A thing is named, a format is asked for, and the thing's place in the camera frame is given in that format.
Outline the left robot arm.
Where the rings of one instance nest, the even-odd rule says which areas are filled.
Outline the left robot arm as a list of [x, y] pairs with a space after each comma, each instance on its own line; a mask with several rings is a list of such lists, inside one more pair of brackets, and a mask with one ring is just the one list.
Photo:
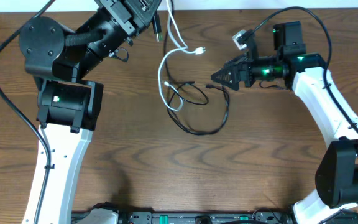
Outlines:
[[34, 76], [41, 135], [24, 223], [70, 223], [78, 174], [101, 110], [103, 85], [85, 76], [116, 57], [153, 20], [158, 1], [99, 0], [77, 30], [49, 17], [21, 29], [25, 70]]

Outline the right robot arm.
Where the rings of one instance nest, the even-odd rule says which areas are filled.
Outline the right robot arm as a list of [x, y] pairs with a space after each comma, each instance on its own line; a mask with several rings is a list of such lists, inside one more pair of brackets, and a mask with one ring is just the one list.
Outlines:
[[261, 57], [251, 31], [233, 37], [243, 55], [228, 61], [212, 75], [214, 82], [237, 90], [257, 80], [281, 78], [306, 105], [323, 135], [326, 153], [315, 175], [316, 188], [280, 217], [281, 223], [327, 223], [358, 220], [358, 116], [335, 86], [326, 62], [309, 54], [301, 24], [273, 27], [276, 55]]

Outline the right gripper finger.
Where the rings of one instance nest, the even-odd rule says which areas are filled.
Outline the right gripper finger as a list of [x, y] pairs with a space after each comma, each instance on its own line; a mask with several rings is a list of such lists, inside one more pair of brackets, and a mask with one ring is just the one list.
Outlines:
[[232, 90], [239, 90], [239, 80], [232, 73], [215, 73], [211, 75], [212, 81], [219, 83], [225, 87], [228, 87]]
[[238, 73], [238, 63], [239, 61], [235, 61], [235, 60], [230, 60], [227, 61], [224, 65], [223, 65], [223, 69], [221, 71], [222, 74], [226, 74], [226, 75], [236, 75]]

